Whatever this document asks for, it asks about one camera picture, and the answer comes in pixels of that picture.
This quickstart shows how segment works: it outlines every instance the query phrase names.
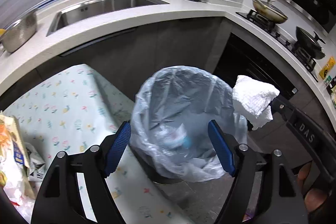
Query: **stove burner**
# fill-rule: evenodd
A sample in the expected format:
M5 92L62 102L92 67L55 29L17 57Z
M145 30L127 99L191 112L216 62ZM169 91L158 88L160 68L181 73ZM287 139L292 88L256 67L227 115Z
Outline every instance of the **stove burner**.
M314 67L316 65L316 61L307 53L305 49L298 46L296 47L296 43L294 46L286 39L285 36L281 35L276 30L276 24L269 20L268 18L258 14L254 10L250 10L248 13L240 13L236 12L236 14L242 16L253 24L257 25L259 28L267 32L270 36L279 41L286 49L288 49L304 67L308 70L308 72L313 76L316 82L318 79L314 72Z

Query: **plastic bag liner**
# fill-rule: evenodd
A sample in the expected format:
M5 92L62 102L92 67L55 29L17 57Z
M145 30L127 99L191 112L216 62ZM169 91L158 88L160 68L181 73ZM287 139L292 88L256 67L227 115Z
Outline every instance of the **plastic bag liner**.
M164 177L218 179L225 171L208 137L212 119L246 143L247 121L234 111L228 84L198 68L164 68L136 95L130 144Z

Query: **stainless steel sink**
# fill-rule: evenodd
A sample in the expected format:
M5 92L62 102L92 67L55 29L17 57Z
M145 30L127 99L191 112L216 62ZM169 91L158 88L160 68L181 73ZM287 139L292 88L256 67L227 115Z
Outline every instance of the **stainless steel sink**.
M147 5L168 4L162 0L91 0L58 12L47 36L80 20L104 13Z

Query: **tablecloth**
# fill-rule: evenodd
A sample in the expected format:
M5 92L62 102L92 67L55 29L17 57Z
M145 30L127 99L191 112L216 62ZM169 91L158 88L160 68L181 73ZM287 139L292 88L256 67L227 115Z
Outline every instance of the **tablecloth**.
M70 67L37 85L5 111L19 121L24 141L50 166L57 152L84 152L114 134L131 117L133 102L89 66ZM77 174L86 217L95 216L83 174ZM106 183L127 224L191 224L148 179L130 148Z

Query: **white countertop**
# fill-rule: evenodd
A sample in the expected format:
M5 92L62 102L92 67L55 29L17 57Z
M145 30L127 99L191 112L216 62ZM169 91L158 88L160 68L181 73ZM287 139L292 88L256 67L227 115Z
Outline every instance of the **white countertop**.
M102 14L64 27L46 37L56 12L83 1L87 0L57 0L38 11L37 33L16 52L12 54L5 52L0 56L0 95L17 80L45 61L97 37L154 22L220 16L244 27L282 56L315 93L336 130L336 110L323 81L320 80L317 83L305 67L278 41L236 14L236 12L247 12L246 7L225 0L208 0L212 3L222 3L224 5L188 0L163 0L169 4L136 7Z

